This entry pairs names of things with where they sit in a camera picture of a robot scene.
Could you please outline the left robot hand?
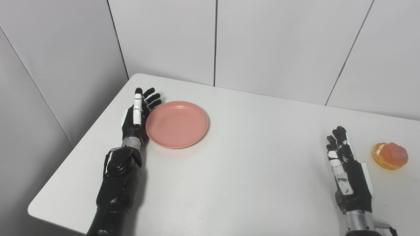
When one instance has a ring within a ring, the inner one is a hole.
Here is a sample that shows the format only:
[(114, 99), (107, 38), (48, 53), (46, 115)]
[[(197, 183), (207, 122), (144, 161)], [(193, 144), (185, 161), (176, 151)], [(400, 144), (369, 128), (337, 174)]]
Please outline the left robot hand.
[(122, 139), (133, 136), (141, 142), (148, 140), (146, 121), (153, 110), (162, 104), (161, 94), (154, 87), (145, 91), (138, 87), (133, 105), (128, 108), (122, 124)]

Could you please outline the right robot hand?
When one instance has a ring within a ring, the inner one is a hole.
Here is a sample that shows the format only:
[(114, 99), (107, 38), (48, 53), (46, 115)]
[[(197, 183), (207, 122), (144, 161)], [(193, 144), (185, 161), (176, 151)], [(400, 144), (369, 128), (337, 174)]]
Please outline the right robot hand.
[(338, 126), (327, 136), (327, 158), (337, 191), (336, 203), (343, 214), (353, 210), (372, 213), (372, 193), (367, 182), (366, 166), (354, 157), (347, 131)]

